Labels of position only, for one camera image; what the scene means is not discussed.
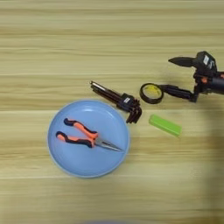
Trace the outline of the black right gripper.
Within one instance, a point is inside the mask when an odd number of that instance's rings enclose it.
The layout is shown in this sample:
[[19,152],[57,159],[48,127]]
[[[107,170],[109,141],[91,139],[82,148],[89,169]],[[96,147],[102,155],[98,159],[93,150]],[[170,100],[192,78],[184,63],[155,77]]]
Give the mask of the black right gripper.
[[[193,67],[194,58],[191,57],[174,57],[169,62],[181,67]],[[196,88],[202,94],[220,94],[224,95],[224,72],[217,72],[211,75],[194,74]],[[196,102],[197,97],[189,90],[185,90],[173,85],[161,85],[162,90],[168,95],[186,99],[190,102]]]

